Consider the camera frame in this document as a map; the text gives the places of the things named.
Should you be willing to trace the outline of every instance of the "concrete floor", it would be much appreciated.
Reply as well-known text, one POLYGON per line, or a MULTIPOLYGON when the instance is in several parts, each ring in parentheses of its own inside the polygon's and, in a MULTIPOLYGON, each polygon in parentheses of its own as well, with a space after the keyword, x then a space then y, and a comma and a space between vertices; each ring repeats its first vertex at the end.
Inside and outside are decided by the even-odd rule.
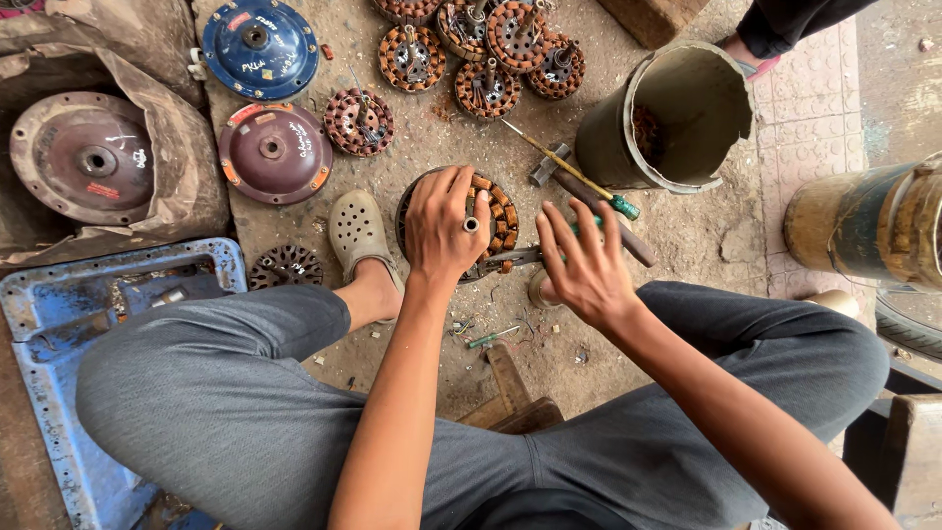
MULTIPOLYGON (((428 169, 448 164, 472 164, 499 182, 518 206, 520 242, 537 240, 532 219, 543 199, 562 204, 568 194, 555 184, 531 187, 526 175, 542 156, 509 134, 502 124, 481 125, 469 121, 452 102, 454 72, 460 61, 448 56, 448 74, 432 90, 405 95, 385 83, 377 68, 376 47, 392 27, 366 0, 288 0, 315 29, 318 41, 333 49, 335 59, 323 61, 309 93, 306 107, 318 117, 327 100, 338 90, 353 86, 349 66, 361 84, 383 97, 394 110, 396 139, 382 155, 370 159, 335 154, 328 186, 314 198, 290 207, 254 203, 232 190, 231 202, 237 235, 247 263, 275 245, 295 243, 314 249, 324 263, 325 285, 338 287, 341 270, 333 257, 325 219, 330 206, 353 188, 372 192, 383 209, 387 238, 395 247, 392 216, 400 195, 413 179, 428 169), (445 108, 447 116, 436 113, 445 108)), ((197 0, 197 27, 202 28, 216 7, 215 0, 197 0)), ((745 1, 714 1, 688 29, 688 37, 716 41, 732 31, 748 7, 745 1)), ((595 2, 561 0, 546 15, 554 28, 580 39, 588 61, 585 82, 579 91, 557 103, 546 102, 525 89, 512 121, 544 143, 573 144, 582 116, 596 102, 623 84, 637 63, 648 54, 640 48, 595 2)), ((215 79, 206 83, 217 131, 227 118, 245 105, 215 79)), ((754 295, 767 292, 768 270, 764 240, 758 164, 755 144, 742 141, 720 170, 724 184, 694 196, 672 196, 666 191, 633 191, 627 199, 642 210, 632 229, 657 252, 660 264, 645 270, 632 261, 630 267, 639 284, 652 279, 683 280, 754 295), (737 261, 721 258, 724 236, 727 245, 745 249, 737 261)), ((393 248, 403 277, 408 264, 393 248)), ((507 275, 492 274, 471 285, 458 287, 449 314, 462 321, 478 314, 472 335, 481 336, 506 329, 527 316, 531 325, 548 335, 526 331, 508 340, 516 345, 513 356, 530 393, 553 397, 565 417, 604 403, 627 390, 649 382, 647 376, 620 355, 601 335, 583 324, 568 309, 541 311, 526 296, 528 279, 536 266, 518 268, 507 275), (551 332, 560 326, 559 334, 551 332), (575 363, 579 353, 588 363, 575 363)), ((446 330, 451 328, 451 318, 446 330)), ((357 389, 369 390, 382 353, 391 336, 391 326, 369 325, 351 333, 334 346, 318 353, 324 364, 305 363, 321 381, 345 386, 356 377, 357 389), (371 333, 381 333, 373 339, 371 333)), ((455 419, 496 394, 490 368, 478 351, 468 351, 457 340, 443 336, 438 390, 438 414, 455 419)))

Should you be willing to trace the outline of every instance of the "person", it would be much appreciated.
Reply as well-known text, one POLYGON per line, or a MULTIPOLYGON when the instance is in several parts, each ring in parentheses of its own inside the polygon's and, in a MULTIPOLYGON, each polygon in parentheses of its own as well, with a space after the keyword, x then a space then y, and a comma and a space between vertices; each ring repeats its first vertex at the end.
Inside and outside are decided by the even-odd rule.
MULTIPOLYGON (((523 436, 436 419, 448 300, 488 245, 486 230, 462 230, 473 172, 449 167, 416 185, 404 296, 379 208, 352 191, 330 217, 345 287, 282 286, 128 319, 82 361, 82 425, 131 471, 236 530, 730 530, 770 506, 795 528, 898 527, 824 444, 885 382, 875 335, 803 302, 678 282, 635 290, 607 204, 601 243, 585 205, 570 201, 577 237, 543 203, 542 296, 655 383, 523 436), (368 395, 300 366, 397 315, 368 395)), ((489 219, 485 191, 474 215, 489 219)))
POLYGON ((801 39, 853 16, 877 0, 754 0, 719 46, 746 79, 765 74, 801 39))

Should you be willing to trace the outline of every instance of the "metal bucket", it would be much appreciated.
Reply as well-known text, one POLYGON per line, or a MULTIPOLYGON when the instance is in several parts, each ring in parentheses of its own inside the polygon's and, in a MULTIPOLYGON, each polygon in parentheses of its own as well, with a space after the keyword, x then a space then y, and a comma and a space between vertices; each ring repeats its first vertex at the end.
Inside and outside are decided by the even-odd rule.
POLYGON ((612 189, 663 188, 697 193, 740 138, 751 135, 753 101, 736 62, 706 42, 677 41, 657 50, 623 87, 582 120, 576 157, 583 173, 612 189), (645 160, 632 117, 642 107, 658 124, 663 152, 645 160))
POLYGON ((940 224, 942 152, 805 184, 788 204, 785 241, 809 269, 942 291, 940 224))

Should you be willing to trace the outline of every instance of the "wooden handle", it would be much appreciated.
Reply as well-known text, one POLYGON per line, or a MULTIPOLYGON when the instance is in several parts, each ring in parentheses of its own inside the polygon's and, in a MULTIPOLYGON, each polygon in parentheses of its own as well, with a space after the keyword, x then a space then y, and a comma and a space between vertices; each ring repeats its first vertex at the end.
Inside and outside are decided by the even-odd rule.
MULTIPOLYGON (((557 168, 553 172, 553 179, 560 183, 560 186, 566 191, 572 193, 576 199, 582 201, 595 214, 599 215, 598 202, 602 200, 591 188, 583 184, 575 176, 562 168, 557 168)), ((651 251, 638 236, 628 229, 624 224, 618 223, 622 232, 622 245, 628 249, 628 252, 637 259, 641 265, 650 269, 658 264, 658 257, 651 251)))

